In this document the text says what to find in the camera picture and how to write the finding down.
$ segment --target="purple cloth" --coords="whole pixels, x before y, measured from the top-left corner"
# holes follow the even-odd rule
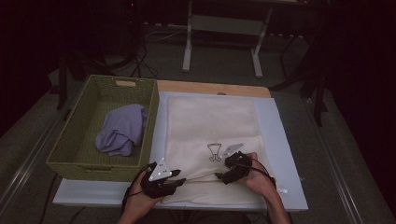
[[[142,144],[148,110],[142,105],[126,105],[106,114],[95,144],[109,156],[129,156],[133,147]]]

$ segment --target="white cloth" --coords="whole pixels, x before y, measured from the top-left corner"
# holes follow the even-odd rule
[[[207,145],[221,144],[219,156],[222,156],[227,146],[240,143],[245,144],[240,151],[258,153],[271,175],[252,99],[169,97],[165,159],[170,168],[181,170],[176,178],[187,178],[187,182],[163,203],[261,203],[262,198],[249,189],[236,183],[224,185],[214,176],[227,172],[228,168],[224,157],[221,161],[209,159],[213,154]]]

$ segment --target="cable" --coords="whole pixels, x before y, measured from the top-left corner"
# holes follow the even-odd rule
[[[262,170],[260,170],[260,169],[255,168],[255,167],[247,166],[247,165],[241,164],[241,163],[233,162],[233,165],[237,165],[237,166],[240,166],[240,167],[248,168],[249,170],[254,170],[254,171],[257,171],[257,172],[261,173],[262,175],[267,176],[267,177],[271,180],[271,182],[274,184],[274,186],[276,187],[275,179],[274,179],[273,177],[271,177],[271,176],[268,174],[268,172],[264,172],[264,171],[262,171]]]
[[[264,169],[264,171],[268,174],[268,171],[267,171],[267,169],[265,168],[265,166],[261,163],[261,162],[259,162],[258,160],[255,160],[255,159],[253,159],[253,158],[250,158],[251,160],[253,160],[253,161],[256,161],[256,162],[258,162],[259,163],[259,165]]]
[[[258,220],[262,219],[263,222],[269,223],[268,217],[265,216],[263,213],[253,212],[253,213],[246,213],[257,216],[255,220],[252,220],[251,223],[256,223]]]
[[[139,192],[137,192],[137,193],[130,194],[130,195],[128,195],[126,198],[129,198],[129,197],[135,196],[136,194],[139,194],[139,193],[141,193],[141,192],[143,192],[143,191],[139,191]]]
[[[136,54],[137,66],[136,66],[136,68],[134,69],[134,71],[132,71],[130,77],[133,77],[133,76],[134,76],[134,73],[136,72],[136,70],[138,71],[139,77],[141,77],[141,75],[140,75],[140,64],[141,64],[141,63],[145,60],[145,58],[146,58],[147,49],[146,49],[146,46],[145,46],[144,44],[141,44],[141,43],[140,43],[140,45],[143,47],[143,50],[144,50],[143,57],[140,59],[140,62],[139,62],[139,61],[137,60],[137,58],[140,58],[140,56]]]
[[[167,33],[172,33],[172,34],[171,34],[171,35],[167,35],[167,36],[165,36],[165,37],[163,37],[163,38],[161,38],[161,39],[147,39],[147,38],[145,38],[145,40],[150,41],[150,42],[158,42],[158,41],[165,40],[165,39],[167,39],[167,38],[169,38],[169,37],[172,37],[172,36],[174,36],[174,35],[178,35],[178,34],[184,32],[184,31],[186,31],[186,29],[183,29],[183,30],[177,31],[177,32],[160,32],[160,31],[158,31],[158,32],[151,32],[151,33],[149,33],[148,35],[145,35],[145,37],[148,37],[149,35],[153,35],[153,34],[167,34]]]
[[[78,212],[76,212],[69,221],[69,224],[72,224],[74,221],[76,221],[76,219],[78,218],[79,214],[84,211],[85,207],[82,207]]]
[[[91,19],[92,19],[94,25],[96,26],[97,21],[96,21],[96,19],[95,19],[95,16],[93,15],[93,10],[92,10],[91,3],[90,3],[88,0],[87,0],[86,3],[87,3],[87,5],[88,5],[89,11],[90,11]],[[126,13],[126,15],[127,15],[129,18],[131,18],[131,20],[133,20],[134,14],[131,13],[131,10],[126,9],[125,13]],[[124,39],[125,39],[125,38],[124,38],[124,37],[125,37],[125,32],[128,31],[128,24],[129,24],[129,21],[125,22],[125,24],[122,26],[122,32],[121,32],[121,37],[120,37],[120,45],[119,45],[119,48],[118,48],[118,54],[120,54],[120,50],[121,50],[121,48],[122,48],[122,46],[123,46]],[[94,31],[95,31],[96,35],[99,36],[97,29],[94,29]],[[129,36],[131,37],[131,41],[134,42],[133,36],[132,36],[132,35],[129,35]],[[132,63],[132,60],[133,60],[133,59],[134,59],[134,53],[133,53],[133,52],[128,52],[127,55],[126,55],[126,57],[125,57],[122,61],[117,62],[117,63],[113,63],[113,64],[102,64],[102,63],[99,63],[99,62],[97,62],[97,61],[95,61],[95,62],[96,62],[97,64],[99,64],[100,66],[104,67],[105,69],[108,69],[108,70],[126,66],[126,67],[124,67],[124,68],[122,68],[122,69],[119,70],[119,71],[121,71],[121,70],[126,69],[126,68],[128,68],[129,66],[131,66],[131,63]]]
[[[50,194],[52,193],[52,188],[53,188],[53,185],[55,184],[56,177],[58,177],[58,174],[55,174],[55,176],[52,178],[52,181],[49,185],[49,189],[47,192],[47,199],[46,199],[46,202],[44,203],[43,211],[41,212],[41,218],[38,221],[39,224],[42,224],[44,222],[44,217],[46,216],[47,207],[48,207],[49,201],[50,201]]]
[[[186,179],[185,183],[189,183],[189,182],[196,182],[196,181],[192,181],[192,180],[195,180],[195,179],[200,179],[200,178],[204,178],[204,177],[207,177],[207,176],[210,176],[210,175],[216,175],[216,174],[208,174],[208,175],[202,175],[202,176],[198,176],[198,177],[194,177],[194,178]]]
[[[144,62],[144,61],[143,61],[143,65],[145,65],[146,68],[148,69],[148,71],[152,74],[152,77],[148,77],[148,78],[160,79],[160,78],[158,77],[159,72],[158,72],[155,68],[152,68],[152,67],[148,66],[148,65],[146,64],[146,62]]]

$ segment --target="basket handle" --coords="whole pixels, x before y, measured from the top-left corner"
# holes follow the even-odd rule
[[[116,80],[116,85],[120,87],[136,87],[136,82]]]

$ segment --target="green wicker basket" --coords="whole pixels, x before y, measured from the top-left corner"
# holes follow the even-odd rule
[[[47,158],[47,165],[66,179],[132,181],[149,162],[158,103],[156,80],[90,76]],[[110,157],[100,152],[94,140],[102,130],[107,112],[131,104],[148,108],[142,146],[134,147],[128,157]]]

